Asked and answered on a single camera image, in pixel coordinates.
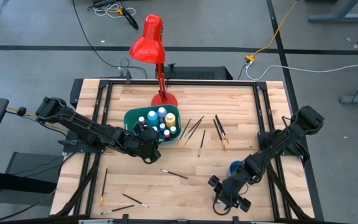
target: yellow paint bottle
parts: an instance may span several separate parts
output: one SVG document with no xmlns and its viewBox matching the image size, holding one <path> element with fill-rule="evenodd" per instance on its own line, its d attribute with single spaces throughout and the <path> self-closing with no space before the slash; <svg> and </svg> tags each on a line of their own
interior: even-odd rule
<svg viewBox="0 0 358 224">
<path fill-rule="evenodd" d="M 167 129 L 169 130 L 171 127 L 175 126 L 177 123 L 175 115 L 173 113 L 168 113 L 165 116 L 165 124 L 167 125 Z"/>
</svg>

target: wooden table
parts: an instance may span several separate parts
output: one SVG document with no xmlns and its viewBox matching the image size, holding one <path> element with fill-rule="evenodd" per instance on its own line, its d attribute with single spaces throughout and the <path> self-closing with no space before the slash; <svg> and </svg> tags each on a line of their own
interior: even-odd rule
<svg viewBox="0 0 358 224">
<path fill-rule="evenodd" d="M 98 84 L 98 79 L 86 79 L 83 82 L 76 111 L 88 118 L 91 118 L 93 114 Z M 275 128 L 283 129 L 281 116 L 290 117 L 283 83 L 267 82 L 267 87 Z M 157 85 L 114 85 L 107 123 L 123 127 L 125 113 L 133 108 L 149 106 L 152 97 L 157 93 L 157 88 Z M 162 156 L 151 165 L 144 164 L 138 157 L 130 157 L 112 149 L 106 150 L 101 157 L 98 170 L 91 217 L 122 218 L 122 214 L 127 213 L 131 219 L 232 220 L 233 216 L 238 216 L 242 221 L 273 220 L 267 175 L 264 175 L 260 183 L 251 185 L 244 195 L 252 202 L 247 213 L 234 208 L 226 216 L 216 215 L 212 210 L 213 188 L 208 185 L 208 180 L 212 175 L 218 176 L 221 180 L 225 179 L 232 161 L 243 160 L 249 154 L 259 150 L 257 142 L 259 124 L 252 88 L 170 85 L 168 91 L 178 99 L 182 126 L 191 118 L 189 125 L 191 127 L 204 116 L 202 123 L 186 145 L 184 145 L 185 141 L 180 141 L 179 144 L 159 147 Z M 264 120 L 267 121 L 264 103 L 261 104 Z M 230 140 L 226 152 L 222 150 L 213 124 L 215 114 L 218 114 Z M 197 157 L 204 129 L 206 134 L 203 151 L 201 157 Z M 76 190 L 83 157 L 83 154 L 74 155 L 63 166 L 51 214 L 59 211 Z M 305 213 L 313 217 L 301 160 L 295 156 L 282 156 L 282 164 L 288 191 Z M 106 194 L 103 205 L 99 206 L 106 168 L 108 168 Z M 166 174 L 160 169 L 176 172 L 187 176 L 188 179 Z M 276 191 L 280 214 L 284 217 L 281 195 L 277 188 Z M 87 192 L 88 190 L 85 190 L 81 213 L 85 210 Z M 132 208 L 100 215 L 101 212 L 107 210 L 134 204 L 133 201 L 122 196 L 122 193 L 146 203 L 150 208 L 135 204 Z M 218 205 L 217 209 L 222 211 L 222 206 Z"/>
</svg>

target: red desk lamp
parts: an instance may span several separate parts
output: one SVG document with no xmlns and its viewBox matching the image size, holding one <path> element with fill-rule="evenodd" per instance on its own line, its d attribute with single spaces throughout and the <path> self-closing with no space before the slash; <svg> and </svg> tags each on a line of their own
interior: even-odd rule
<svg viewBox="0 0 358 224">
<path fill-rule="evenodd" d="M 136 60 L 154 63 L 157 68 L 160 90 L 152 99 L 152 106 L 171 104 L 178 106 L 178 101 L 171 93 L 166 92 L 164 61 L 165 50 L 162 45 L 162 19 L 156 14 L 150 14 L 144 21 L 142 37 L 139 37 L 129 50 L 129 54 Z"/>
</svg>

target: gray floor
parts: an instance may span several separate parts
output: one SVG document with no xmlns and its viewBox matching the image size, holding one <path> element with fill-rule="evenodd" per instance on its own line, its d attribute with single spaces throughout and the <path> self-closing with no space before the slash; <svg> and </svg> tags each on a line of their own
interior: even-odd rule
<svg viewBox="0 0 358 224">
<path fill-rule="evenodd" d="M 293 1 L 273 0 L 278 18 Z M 310 24 L 308 14 L 335 12 L 336 4 L 298 2 L 282 27 L 286 49 L 358 50 L 358 24 Z M 138 31 L 125 19 L 98 17 L 87 11 L 88 0 L 76 0 L 77 10 L 93 45 L 130 46 L 140 35 L 144 17 L 158 13 L 164 19 L 164 44 L 180 47 L 263 47 L 273 35 L 265 1 L 218 0 L 128 1 L 137 10 Z M 358 5 L 352 11 L 358 13 Z M 86 46 L 70 0 L 10 0 L 0 17 L 0 45 Z M 167 52 L 167 63 L 178 66 L 224 65 L 236 79 L 246 53 Z M 118 64 L 127 52 L 100 52 L 108 62 Z M 358 56 L 288 55 L 289 66 L 324 70 L 358 63 Z M 153 77 L 154 66 L 131 59 Z M 260 54 L 250 70 L 259 76 L 269 65 L 280 65 L 278 54 Z M 144 74 L 132 70 L 134 78 Z M 74 78 L 118 75 L 118 70 L 102 63 L 93 52 L 0 50 L 0 97 L 11 106 L 35 111 L 44 96 L 68 100 Z M 324 128 L 308 138 L 313 169 L 324 217 L 327 221 L 358 223 L 358 105 L 338 103 L 342 95 L 358 88 L 358 68 L 313 74 L 291 71 L 298 104 L 311 105 L 325 118 Z M 279 68 L 271 69 L 264 80 L 284 80 Z M 0 172 L 4 172 L 14 151 L 61 154 L 57 133 L 31 121 L 6 115 L 0 126 Z M 4 205 L 0 217 L 25 206 Z M 29 210 L 16 218 L 41 217 L 48 207 Z"/>
</svg>

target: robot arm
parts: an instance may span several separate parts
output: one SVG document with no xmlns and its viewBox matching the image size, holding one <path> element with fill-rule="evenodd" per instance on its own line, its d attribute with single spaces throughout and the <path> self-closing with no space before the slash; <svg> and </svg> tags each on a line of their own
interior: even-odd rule
<svg viewBox="0 0 358 224">
<path fill-rule="evenodd" d="M 215 201 L 220 200 L 226 205 L 225 210 L 227 210 L 226 213 L 218 213 L 218 215 L 229 213 L 231 207 L 240 207 L 248 212 L 251 202 L 239 195 L 241 188 L 245 184 L 260 182 L 266 170 L 271 174 L 273 170 L 269 165 L 270 160 L 279 156 L 287 147 L 293 147 L 297 144 L 296 140 L 302 136 L 316 134 L 323 127 L 323 120 L 324 118 L 312 107 L 302 107 L 291 117 L 289 126 L 284 122 L 286 126 L 284 130 L 275 130 L 262 139 L 260 151 L 246 157 L 230 177 L 220 183 L 215 175 L 212 176 L 208 184 L 214 187 Z"/>
<path fill-rule="evenodd" d="M 40 123 L 60 123 L 89 146 L 107 146 L 123 154 L 139 156 L 151 164 L 160 158 L 158 134 L 151 128 L 136 129 L 133 134 L 125 129 L 98 124 L 82 116 L 59 98 L 45 97 L 38 108 L 37 121 Z"/>
</svg>

